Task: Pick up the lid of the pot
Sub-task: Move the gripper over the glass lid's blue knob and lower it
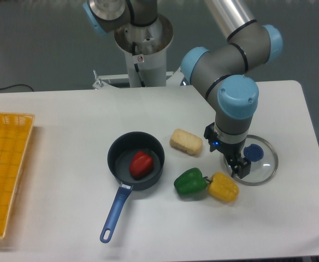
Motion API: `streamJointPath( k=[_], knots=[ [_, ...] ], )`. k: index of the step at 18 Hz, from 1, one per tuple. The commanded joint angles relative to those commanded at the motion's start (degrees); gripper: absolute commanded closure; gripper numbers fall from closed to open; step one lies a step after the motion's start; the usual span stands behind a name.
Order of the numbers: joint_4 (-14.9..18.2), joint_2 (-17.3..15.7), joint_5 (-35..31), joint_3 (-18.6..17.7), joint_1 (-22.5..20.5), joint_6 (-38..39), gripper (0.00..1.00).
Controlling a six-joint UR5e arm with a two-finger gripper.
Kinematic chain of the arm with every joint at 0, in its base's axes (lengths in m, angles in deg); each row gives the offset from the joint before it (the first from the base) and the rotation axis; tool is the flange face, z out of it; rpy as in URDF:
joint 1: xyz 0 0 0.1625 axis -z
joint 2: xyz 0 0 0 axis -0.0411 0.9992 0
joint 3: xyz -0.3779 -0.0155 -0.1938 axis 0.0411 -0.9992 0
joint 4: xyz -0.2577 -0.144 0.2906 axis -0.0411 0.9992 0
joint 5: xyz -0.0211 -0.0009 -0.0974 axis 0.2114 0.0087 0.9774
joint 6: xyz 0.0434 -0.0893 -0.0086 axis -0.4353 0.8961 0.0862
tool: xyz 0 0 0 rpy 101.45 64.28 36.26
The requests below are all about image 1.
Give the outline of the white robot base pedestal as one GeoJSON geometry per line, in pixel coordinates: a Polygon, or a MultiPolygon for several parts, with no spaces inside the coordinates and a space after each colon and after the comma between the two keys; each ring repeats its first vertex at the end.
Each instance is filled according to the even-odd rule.
{"type": "Polygon", "coordinates": [[[127,75],[101,76],[93,72],[93,88],[187,85],[180,68],[167,71],[167,49],[173,35],[172,24],[161,14],[149,26],[128,23],[116,29],[115,43],[125,56],[127,75]]]}

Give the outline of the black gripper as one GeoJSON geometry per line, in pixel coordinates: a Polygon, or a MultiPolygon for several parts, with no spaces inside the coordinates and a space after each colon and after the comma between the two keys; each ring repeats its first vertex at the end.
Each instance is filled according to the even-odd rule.
{"type": "Polygon", "coordinates": [[[205,127],[204,138],[209,144],[209,151],[222,153],[231,168],[231,177],[237,175],[239,178],[246,177],[251,170],[251,161],[241,157],[241,150],[245,144],[247,131],[231,135],[220,130],[215,123],[205,127]]]}

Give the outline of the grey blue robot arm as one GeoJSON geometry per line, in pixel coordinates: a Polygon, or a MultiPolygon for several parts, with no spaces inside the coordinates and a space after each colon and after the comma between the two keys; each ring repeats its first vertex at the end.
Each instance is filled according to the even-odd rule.
{"type": "MultiPolygon", "coordinates": [[[[251,170],[241,152],[258,105],[259,90],[245,74],[276,58],[283,48],[280,32],[260,25],[243,1],[207,1],[206,5],[227,40],[217,51],[190,50],[180,70],[184,78],[215,110],[204,137],[211,151],[221,152],[238,178],[251,170]]],[[[173,27],[157,10],[156,1],[86,1],[83,5],[94,30],[113,32],[126,59],[131,87],[166,83],[167,48],[173,27]]]]}

